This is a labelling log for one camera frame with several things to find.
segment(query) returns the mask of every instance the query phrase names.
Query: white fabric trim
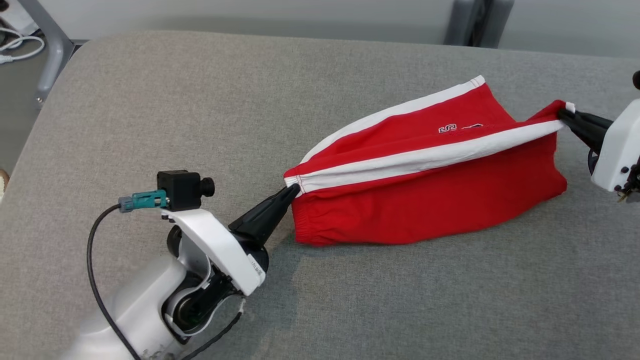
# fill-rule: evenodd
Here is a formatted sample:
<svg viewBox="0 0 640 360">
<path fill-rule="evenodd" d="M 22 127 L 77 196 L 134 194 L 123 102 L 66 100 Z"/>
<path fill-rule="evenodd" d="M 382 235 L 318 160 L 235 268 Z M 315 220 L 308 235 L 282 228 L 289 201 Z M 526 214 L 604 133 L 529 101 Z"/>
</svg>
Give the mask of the white fabric trim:
<svg viewBox="0 0 640 360">
<path fill-rule="evenodd" d="M 313 149 L 311 149 L 307 153 L 307 155 L 305 155 L 300 163 L 306 163 L 313 155 L 321 152 L 322 150 L 325 150 L 327 147 L 329 147 L 329 145 L 333 144 L 339 138 L 372 127 L 373 125 L 379 124 L 380 122 L 382 122 L 382 120 L 385 120 L 386 118 L 393 115 L 412 113 L 414 111 L 418 111 L 435 104 L 440 104 L 441 102 L 451 100 L 454 97 L 464 95 L 475 88 L 479 88 L 483 84 L 484 78 L 482 77 L 482 75 L 480 75 L 467 81 L 464 84 L 456 85 L 452 88 L 448 88 L 447 90 L 442 90 L 441 92 L 421 97 L 420 99 L 415 99 L 407 101 L 400 105 L 392 106 L 390 108 L 364 117 L 360 120 L 352 122 L 351 124 L 324 138 L 324 140 L 319 142 L 316 146 L 313 147 Z"/>
<path fill-rule="evenodd" d="M 563 127 L 564 124 L 560 120 L 542 122 L 464 142 L 449 143 L 427 149 L 339 165 L 309 174 L 286 177 L 284 180 L 287 186 L 295 183 L 300 184 L 301 195 L 302 193 L 325 188 L 414 174 L 493 155 L 555 133 Z"/>
</svg>

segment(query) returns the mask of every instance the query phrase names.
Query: garment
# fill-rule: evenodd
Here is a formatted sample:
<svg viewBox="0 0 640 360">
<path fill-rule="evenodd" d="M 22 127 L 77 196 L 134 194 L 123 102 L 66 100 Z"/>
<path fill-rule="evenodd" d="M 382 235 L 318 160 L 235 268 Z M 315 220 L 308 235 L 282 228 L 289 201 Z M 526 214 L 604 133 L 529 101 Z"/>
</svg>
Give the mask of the garment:
<svg viewBox="0 0 640 360">
<path fill-rule="evenodd" d="M 405 244 L 477 231 L 560 195 L 554 101 L 516 122 L 479 76 L 362 118 L 284 174 L 296 240 Z"/>
</svg>

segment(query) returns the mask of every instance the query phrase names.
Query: black round knob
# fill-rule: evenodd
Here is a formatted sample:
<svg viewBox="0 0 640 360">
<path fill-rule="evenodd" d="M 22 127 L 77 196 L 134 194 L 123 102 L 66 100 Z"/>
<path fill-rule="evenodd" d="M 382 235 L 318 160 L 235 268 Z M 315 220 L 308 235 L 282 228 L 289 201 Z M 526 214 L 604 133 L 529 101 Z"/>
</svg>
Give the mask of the black round knob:
<svg viewBox="0 0 640 360">
<path fill-rule="evenodd" d="M 216 185 L 210 177 L 204 177 L 200 181 L 200 193 L 202 196 L 212 197 L 216 193 Z"/>
<path fill-rule="evenodd" d="M 634 86 L 640 90 L 640 71 L 636 71 L 634 74 Z"/>
</svg>

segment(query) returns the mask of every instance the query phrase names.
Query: gray tablecloth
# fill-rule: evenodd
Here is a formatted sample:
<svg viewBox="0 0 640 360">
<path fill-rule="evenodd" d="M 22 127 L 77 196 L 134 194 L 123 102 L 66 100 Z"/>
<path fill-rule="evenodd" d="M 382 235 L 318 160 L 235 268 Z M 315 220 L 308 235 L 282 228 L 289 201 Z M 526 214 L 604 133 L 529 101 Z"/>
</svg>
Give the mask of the gray tablecloth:
<svg viewBox="0 0 640 360">
<path fill-rule="evenodd" d="M 217 192 L 203 207 L 226 224 L 281 188 L 314 144 L 375 111 L 482 74 L 516 119 L 554 99 L 614 119 L 640 95 L 638 69 L 637 60 L 214 33 L 89 42 L 56 83 L 0 205 L 1 357 L 47 359 L 69 345 L 97 308 L 84 257 L 93 220 L 119 196 L 154 189 L 158 170 L 212 176 Z M 640 358 L 639 205 L 593 185 L 586 153 L 562 130 L 567 192 L 477 233 L 312 248 L 293 242 L 287 215 L 268 243 L 266 282 L 202 358 Z M 104 294 L 166 252 L 169 226 L 154 210 L 106 219 L 94 248 Z"/>
</svg>

